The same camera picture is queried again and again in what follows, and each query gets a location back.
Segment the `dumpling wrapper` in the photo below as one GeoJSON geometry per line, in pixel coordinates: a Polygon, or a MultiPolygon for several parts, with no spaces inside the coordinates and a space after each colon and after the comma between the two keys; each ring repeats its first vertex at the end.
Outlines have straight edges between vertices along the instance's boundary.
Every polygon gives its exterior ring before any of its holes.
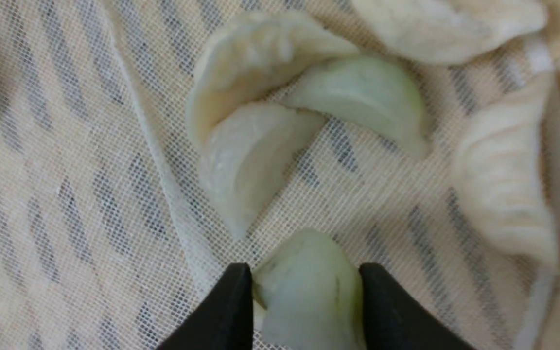
{"type": "Polygon", "coordinates": [[[351,0],[396,55],[454,65],[546,26],[538,0],[351,0]]]}
{"type": "Polygon", "coordinates": [[[418,85],[391,60],[362,55],[324,62],[308,69],[283,103],[367,127],[416,159],[431,150],[431,122],[418,85]]]}
{"type": "Polygon", "coordinates": [[[243,239],[285,184],[293,153],[305,148],[325,118],[271,102],[238,108],[212,131],[202,151],[199,177],[234,239],[243,239]]]}
{"type": "Polygon", "coordinates": [[[194,69],[185,107],[193,145],[202,149],[211,130],[237,107],[263,97],[307,67],[356,55],[354,44],[306,13],[246,13],[211,36],[194,69]]]}
{"type": "Polygon", "coordinates": [[[489,243],[556,269],[558,233],[540,159],[554,88],[554,75],[540,73],[469,119],[453,155],[452,180],[462,212],[489,243]]]}
{"type": "Polygon", "coordinates": [[[253,283],[264,341],[296,350],[366,350],[362,277],[330,236],[309,228],[294,233],[256,268],[253,283]]]}

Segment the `steamed dumpling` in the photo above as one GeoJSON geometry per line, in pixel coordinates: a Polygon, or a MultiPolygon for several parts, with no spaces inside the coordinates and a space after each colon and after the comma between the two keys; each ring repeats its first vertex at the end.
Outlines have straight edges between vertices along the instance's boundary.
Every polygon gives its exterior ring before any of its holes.
{"type": "Polygon", "coordinates": [[[559,264],[556,222],[543,193],[541,124],[554,88],[540,73],[472,117],[455,150],[453,186],[460,208],[504,253],[559,264]]]}
{"type": "Polygon", "coordinates": [[[538,0],[351,0],[395,54],[426,64],[463,64],[546,26],[538,0]]]}
{"type": "Polygon", "coordinates": [[[209,39],[194,71],[185,123],[202,148],[211,130],[240,104],[286,84],[307,67],[359,53],[306,13],[246,13],[209,39]]]}
{"type": "Polygon", "coordinates": [[[305,148],[325,118],[269,102],[239,107],[209,135],[200,184],[235,239],[247,235],[285,184],[293,153],[305,148]]]}
{"type": "Polygon", "coordinates": [[[315,66],[283,103],[365,126],[416,159],[431,149],[426,138],[431,122],[418,85],[389,60],[362,55],[315,66]]]}

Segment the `steamer cloth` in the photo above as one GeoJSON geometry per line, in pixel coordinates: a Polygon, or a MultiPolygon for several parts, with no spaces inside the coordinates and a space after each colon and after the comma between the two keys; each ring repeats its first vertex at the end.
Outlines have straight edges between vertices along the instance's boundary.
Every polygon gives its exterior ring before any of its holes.
{"type": "MultiPolygon", "coordinates": [[[[233,242],[198,185],[185,98],[210,33],[241,11],[287,8],[384,52],[347,0],[0,0],[0,349],[152,349],[227,264],[256,266],[304,227],[356,264],[384,264],[478,349],[533,347],[554,277],[482,242],[448,165],[473,113],[552,69],[543,39],[462,67],[409,64],[436,120],[429,158],[331,118],[233,242]]],[[[545,131],[560,221],[559,96],[545,131]]],[[[258,335],[255,348],[279,349],[258,335]]]]}

